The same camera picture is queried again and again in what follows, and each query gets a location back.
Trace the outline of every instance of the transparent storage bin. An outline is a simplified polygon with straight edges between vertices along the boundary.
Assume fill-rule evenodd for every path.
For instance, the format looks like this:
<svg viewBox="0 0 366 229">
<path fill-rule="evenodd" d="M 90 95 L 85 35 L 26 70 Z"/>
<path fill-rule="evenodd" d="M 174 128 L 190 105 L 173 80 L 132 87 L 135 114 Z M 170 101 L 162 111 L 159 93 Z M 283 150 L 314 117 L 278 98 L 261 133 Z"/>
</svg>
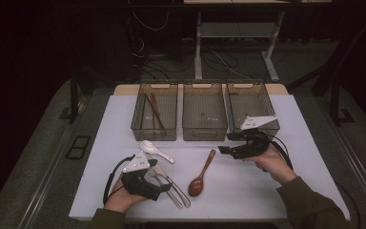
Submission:
<svg viewBox="0 0 366 229">
<path fill-rule="evenodd" d="M 263 80 L 227 81 L 225 102 L 231 133 L 241 132 L 240 126 L 247 116 L 275 115 Z M 277 119 L 258 127 L 259 131 L 269 135 L 275 135 L 279 129 Z"/>
<path fill-rule="evenodd" d="M 131 126 L 135 140 L 176 140 L 177 86 L 171 80 L 141 83 Z"/>
<path fill-rule="evenodd" d="M 228 122 L 221 84 L 215 80 L 186 81 L 183 92 L 183 139 L 225 140 Z"/>
</svg>

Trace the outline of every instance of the gray floor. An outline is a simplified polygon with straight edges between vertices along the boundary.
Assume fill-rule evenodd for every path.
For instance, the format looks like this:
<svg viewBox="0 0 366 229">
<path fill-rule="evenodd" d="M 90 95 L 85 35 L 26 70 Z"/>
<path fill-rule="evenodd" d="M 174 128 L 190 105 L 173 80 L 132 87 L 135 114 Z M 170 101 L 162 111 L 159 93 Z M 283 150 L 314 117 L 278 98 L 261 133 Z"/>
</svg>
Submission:
<svg viewBox="0 0 366 229">
<path fill-rule="evenodd" d="M 223 49 L 220 48 L 220 42 L 225 42 Z M 208 62 L 208 65 L 203 63 L 203 78 L 243 77 L 227 71 L 226 66 L 221 64 L 220 57 L 237 73 L 269 81 L 260 55 L 260 51 L 267 47 L 267 42 L 216 41 L 206 45 L 207 41 L 202 51 L 202 58 Z M 168 59 L 159 55 L 159 52 L 152 52 L 150 66 L 158 69 L 161 66 L 167 71 L 163 70 L 161 73 L 145 68 L 147 72 L 143 73 L 142 78 L 153 78 L 153 76 L 159 79 L 165 78 L 164 73 L 170 78 L 193 78 L 193 49 L 190 49 L 190 42 L 187 47 L 187 55 L 183 61 Z M 319 67 L 335 47 L 336 42 L 331 41 L 311 41 L 307 44 L 278 43 L 274 50 L 273 61 L 280 77 L 279 83 L 291 83 Z M 327 115 L 328 94 L 324 97 L 312 96 L 310 89 L 313 84 L 313 80 L 309 81 L 295 89 L 292 94 L 295 95 L 296 102 L 333 179 L 347 190 L 357 204 L 358 211 L 350 197 L 340 189 L 352 214 L 352 224 L 356 225 L 359 214 L 360 228 L 366 229 L 366 191 L 353 167 L 350 166 L 344 143 L 338 137 L 338 131 L 341 131 L 366 169 L 366 115 L 353 98 L 342 91 L 340 107 L 351 113 L 355 123 L 343 124 L 341 128 L 337 128 Z M 81 115 L 70 125 L 67 119 L 61 119 L 64 111 L 70 107 L 69 84 L 59 89 L 0 193 L 0 228 L 86 227 L 86 222 L 70 219 L 68 213 L 110 94 L 112 89 L 100 89 L 93 95 L 84 96 L 80 106 Z M 88 151 L 81 160 L 65 159 L 64 154 L 78 135 L 91 136 Z M 291 228 L 285 222 L 278 223 L 277 226 L 283 229 Z M 249 225 L 239 225 L 239 228 L 249 228 Z"/>
</svg>

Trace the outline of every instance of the wire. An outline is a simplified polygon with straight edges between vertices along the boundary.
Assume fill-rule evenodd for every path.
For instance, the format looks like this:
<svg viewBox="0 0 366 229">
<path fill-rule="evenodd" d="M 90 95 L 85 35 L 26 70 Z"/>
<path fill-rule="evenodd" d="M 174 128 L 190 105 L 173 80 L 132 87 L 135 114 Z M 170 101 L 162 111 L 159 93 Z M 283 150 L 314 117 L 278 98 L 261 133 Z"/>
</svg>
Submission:
<svg viewBox="0 0 366 229">
<path fill-rule="evenodd" d="M 135 52 L 131 52 L 131 54 L 136 56 L 136 57 L 143 58 L 143 57 L 145 57 L 145 54 L 143 53 L 144 48 L 145 48 L 145 42 L 141 38 L 139 38 L 138 36 L 136 36 L 136 38 L 138 38 L 141 41 L 142 45 L 141 45 L 141 48 L 137 51 L 138 54 L 136 54 Z"/>
<path fill-rule="evenodd" d="M 132 160 L 134 157 L 135 157 L 135 155 L 122 159 L 120 162 L 118 162 L 118 164 L 112 170 L 112 173 L 109 175 L 109 179 L 108 179 L 108 182 L 106 184 L 105 192 L 103 194 L 103 204 L 105 204 L 107 202 L 108 198 L 109 198 L 108 193 L 109 193 L 109 190 L 110 190 L 110 186 L 112 185 L 112 180 L 114 179 L 114 174 L 117 171 L 118 167 L 120 167 L 121 164 L 123 164 L 124 162 Z"/>
<path fill-rule="evenodd" d="M 148 30 L 151 30 L 151 31 L 161 31 L 161 30 L 163 30 L 168 25 L 168 21 L 169 21 L 169 12 L 167 12 L 165 24 L 163 26 L 161 26 L 160 28 L 154 29 L 154 28 L 151 28 L 151 27 L 147 26 L 144 22 L 142 22 L 138 18 L 138 16 L 136 15 L 135 12 L 133 12 L 132 15 L 139 22 L 139 24 L 141 24 L 142 26 L 144 26 L 145 28 L 147 28 Z"/>
<path fill-rule="evenodd" d="M 239 75 L 239 76 L 242 76 L 242 77 L 245 77 L 245 78 L 247 78 L 247 79 L 251 79 L 250 77 L 248 77 L 248 76 L 246 76 L 246 75 L 244 75 L 244 74 L 241 74 L 241 73 L 237 73 L 237 72 L 235 72 L 233 69 L 231 69 L 228 65 L 227 65 L 227 63 L 225 63 L 225 61 L 221 58 L 221 56 L 218 54 L 218 53 L 216 53 L 215 51 L 213 51 L 213 50 L 210 50 L 211 52 L 213 52 L 221 61 L 222 61 L 222 63 L 224 63 L 224 65 L 227 67 L 227 69 L 228 70 L 230 70 L 232 73 L 235 73 L 235 74 L 237 74 L 237 75 Z"/>
<path fill-rule="evenodd" d="M 233 57 L 231 54 L 229 54 L 229 53 L 225 53 L 224 52 L 224 54 L 225 55 L 228 55 L 233 61 L 234 61 L 234 64 L 233 65 L 228 65 L 228 67 L 230 67 L 230 68 L 236 68 L 236 67 L 238 67 L 239 66 L 239 61 L 235 58 L 235 57 Z M 226 67 L 226 65 L 225 64 L 221 64 L 220 63 L 220 61 L 215 61 L 215 60 L 212 60 L 211 58 L 209 58 L 208 56 L 206 56 L 206 55 L 204 55 L 204 56 L 202 56 L 202 57 L 204 57 L 204 58 L 208 58 L 208 59 L 210 59 L 210 61 L 212 61 L 214 64 L 217 64 L 217 65 L 220 65 L 220 66 L 224 66 L 224 67 Z"/>
<path fill-rule="evenodd" d="M 157 70 L 158 72 L 162 73 L 167 79 L 171 79 L 166 73 L 164 73 L 162 70 L 160 69 L 157 69 L 155 67 L 152 67 L 152 66 L 149 66 L 149 65 L 144 65 L 143 67 L 146 67 L 146 68 L 150 68 L 150 69 L 153 69 L 153 70 Z"/>
<path fill-rule="evenodd" d="M 339 187 L 341 190 L 343 190 L 343 192 L 349 197 L 350 201 L 353 204 L 353 207 L 356 209 L 356 217 L 357 217 L 357 219 L 356 219 L 357 220 L 357 228 L 356 229 L 361 228 L 361 215 L 360 215 L 358 206 L 356 204 L 356 201 L 352 198 L 352 195 L 347 191 L 347 189 L 344 188 L 339 182 L 335 181 L 335 185 L 337 187 Z"/>
<path fill-rule="evenodd" d="M 153 65 L 161 68 L 162 70 L 164 70 L 164 71 L 166 71 L 168 73 L 183 73 L 183 72 L 185 72 L 186 70 L 188 70 L 190 68 L 190 66 L 192 65 L 193 61 L 194 61 L 194 56 L 191 59 L 189 65 L 187 67 L 185 67 L 184 69 L 182 69 L 182 70 L 169 70 L 169 69 L 166 69 L 165 67 L 163 67 L 163 66 L 161 66 L 159 64 L 156 64 L 156 63 L 148 63 L 148 64 L 153 64 Z"/>
<path fill-rule="evenodd" d="M 218 71 L 218 72 L 227 72 L 228 69 L 227 68 L 224 68 L 223 70 L 219 70 L 219 69 L 216 69 L 215 67 L 213 67 L 208 61 L 208 57 L 206 57 L 205 55 L 202 55 L 201 56 L 201 61 L 204 62 L 204 64 L 206 64 L 210 69 L 214 70 L 214 71 Z"/>
<path fill-rule="evenodd" d="M 274 138 L 274 139 L 277 139 L 277 140 L 281 143 L 281 145 L 283 145 L 283 146 L 284 146 L 285 153 L 287 154 L 287 156 L 290 156 L 290 154 L 288 153 L 287 146 L 284 144 L 284 142 L 283 142 L 280 138 L 278 138 L 278 137 L 276 137 L 276 136 L 274 136 L 274 135 L 269 135 L 269 134 L 266 134 L 266 135 L 267 135 L 267 136 L 270 136 L 270 137 L 272 137 L 272 138 Z"/>
<path fill-rule="evenodd" d="M 265 72 L 263 72 L 263 73 L 262 72 L 259 72 L 259 73 L 253 73 L 253 75 L 267 76 L 268 73 L 271 72 L 272 70 L 274 70 L 281 61 L 283 61 L 284 59 L 287 59 L 291 54 L 293 54 L 293 52 L 297 48 L 297 46 L 298 46 L 298 42 L 295 42 L 295 45 L 293 46 L 293 48 L 289 52 L 287 52 L 283 57 L 281 57 L 279 60 L 277 60 L 276 62 L 274 62 L 273 63 L 273 66 L 270 69 L 267 70 L 267 73 L 265 73 Z"/>
<path fill-rule="evenodd" d="M 118 192 L 118 191 L 119 191 L 120 189 L 122 189 L 122 188 L 124 188 L 124 185 L 121 185 L 121 187 L 119 187 L 118 189 L 116 189 L 116 190 L 112 191 L 112 192 L 109 194 L 108 199 L 109 199 L 113 194 L 115 194 L 116 192 Z"/>
<path fill-rule="evenodd" d="M 141 69 L 141 71 L 148 74 L 148 75 L 150 75 L 150 76 L 152 76 L 153 79 L 158 79 L 154 74 L 150 73 L 149 71 L 145 71 L 143 69 Z"/>
</svg>

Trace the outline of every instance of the white spoon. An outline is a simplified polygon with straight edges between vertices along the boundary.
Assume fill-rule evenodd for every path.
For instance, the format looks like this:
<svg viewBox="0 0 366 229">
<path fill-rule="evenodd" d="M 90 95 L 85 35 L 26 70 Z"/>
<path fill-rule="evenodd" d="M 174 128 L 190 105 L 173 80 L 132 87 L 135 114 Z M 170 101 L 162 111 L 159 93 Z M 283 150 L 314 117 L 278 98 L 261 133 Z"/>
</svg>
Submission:
<svg viewBox="0 0 366 229">
<path fill-rule="evenodd" d="M 170 163 L 174 164 L 174 159 L 171 156 L 168 156 L 165 153 L 162 153 L 149 140 L 143 140 L 143 141 L 141 141 L 141 143 L 139 145 L 141 146 L 142 151 L 147 152 L 149 154 L 162 156 L 165 159 L 167 159 Z"/>
</svg>

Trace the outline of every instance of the sleeve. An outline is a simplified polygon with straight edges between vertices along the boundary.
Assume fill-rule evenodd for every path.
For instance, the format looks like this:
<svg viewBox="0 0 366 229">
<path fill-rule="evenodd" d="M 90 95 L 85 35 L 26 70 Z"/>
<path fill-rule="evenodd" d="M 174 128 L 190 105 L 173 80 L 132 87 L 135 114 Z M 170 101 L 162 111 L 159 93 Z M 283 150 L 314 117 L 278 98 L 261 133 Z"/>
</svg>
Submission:
<svg viewBox="0 0 366 229">
<path fill-rule="evenodd" d="M 97 209 L 88 229 L 123 229 L 126 215 L 107 209 Z"/>
<path fill-rule="evenodd" d="M 284 202 L 288 221 L 294 229 L 352 228 L 336 204 L 314 192 L 301 177 L 284 184 L 277 192 Z"/>
</svg>

